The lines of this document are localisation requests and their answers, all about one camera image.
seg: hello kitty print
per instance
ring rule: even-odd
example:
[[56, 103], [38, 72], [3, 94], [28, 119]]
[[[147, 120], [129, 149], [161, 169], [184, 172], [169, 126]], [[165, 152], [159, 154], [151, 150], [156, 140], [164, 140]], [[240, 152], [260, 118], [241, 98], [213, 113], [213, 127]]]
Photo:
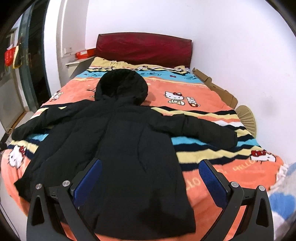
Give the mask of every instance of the hello kitty print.
[[262, 151], [253, 150], [253, 151], [251, 151], [250, 158], [251, 158], [252, 161], [260, 161], [261, 164], [262, 164], [263, 161], [276, 162], [276, 157], [273, 154], [268, 153], [265, 150], [262, 150]]
[[12, 167], [19, 169], [25, 157], [26, 147], [15, 145], [8, 157], [8, 163]]
[[[169, 98], [170, 100], [168, 101], [168, 103], [171, 104], [179, 104], [179, 105], [185, 105], [184, 97], [181, 93], [177, 93], [177, 92], [165, 92], [165, 97]], [[195, 99], [193, 97], [186, 97], [188, 104], [191, 107], [200, 107], [200, 104], [196, 103]]]
[[50, 99], [50, 102], [58, 100], [63, 93], [64, 92], [61, 92], [61, 90], [58, 90], [56, 93], [53, 94], [53, 96]]

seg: black puffer jacket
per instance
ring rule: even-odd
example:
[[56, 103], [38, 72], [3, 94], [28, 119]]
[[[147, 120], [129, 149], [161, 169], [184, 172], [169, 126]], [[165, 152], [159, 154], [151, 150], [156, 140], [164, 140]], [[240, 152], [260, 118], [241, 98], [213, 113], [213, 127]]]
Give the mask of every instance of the black puffer jacket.
[[223, 149], [237, 144], [234, 131], [192, 116], [162, 116], [140, 106], [145, 80], [112, 70], [98, 83], [95, 100], [51, 106], [17, 128], [12, 138], [55, 124], [15, 186], [30, 200], [36, 184], [57, 186], [94, 158], [102, 174], [80, 212], [96, 233], [147, 240], [195, 232], [194, 213], [171, 136], [199, 138]]

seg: metal bolt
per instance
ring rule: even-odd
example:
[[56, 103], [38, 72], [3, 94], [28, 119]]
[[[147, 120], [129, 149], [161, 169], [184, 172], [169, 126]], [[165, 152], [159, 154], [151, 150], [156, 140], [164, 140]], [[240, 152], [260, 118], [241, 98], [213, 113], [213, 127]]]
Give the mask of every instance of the metal bolt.
[[260, 191], [265, 191], [265, 187], [263, 187], [262, 185], [259, 186]]
[[231, 186], [233, 186], [234, 188], [238, 188], [239, 184], [237, 182], [231, 182]]
[[36, 189], [40, 189], [40, 188], [42, 188], [42, 184], [41, 183], [39, 183], [39, 184], [36, 185]]
[[67, 180], [67, 181], [64, 181], [64, 182], [63, 182], [63, 186], [64, 186], [64, 187], [67, 187], [67, 186], [69, 186], [69, 185], [70, 185], [70, 181]]

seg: jacket hood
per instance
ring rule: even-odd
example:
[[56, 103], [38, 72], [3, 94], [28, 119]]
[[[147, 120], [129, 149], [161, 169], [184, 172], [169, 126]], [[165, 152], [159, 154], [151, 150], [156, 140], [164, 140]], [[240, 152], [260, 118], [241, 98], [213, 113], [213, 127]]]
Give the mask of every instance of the jacket hood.
[[144, 102], [148, 95], [148, 85], [141, 75], [130, 69], [115, 69], [100, 79], [95, 100], [106, 98], [125, 99], [135, 105]]

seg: red box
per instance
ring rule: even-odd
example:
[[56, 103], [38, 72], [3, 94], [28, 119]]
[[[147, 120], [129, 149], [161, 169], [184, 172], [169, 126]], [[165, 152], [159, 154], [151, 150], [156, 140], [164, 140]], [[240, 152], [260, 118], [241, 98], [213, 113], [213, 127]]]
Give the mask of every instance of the red box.
[[84, 58], [90, 58], [90, 57], [95, 56], [95, 55], [96, 55], [96, 48], [84, 50], [84, 51], [81, 51], [81, 52], [77, 52], [76, 53], [76, 58], [77, 59], [84, 59]]

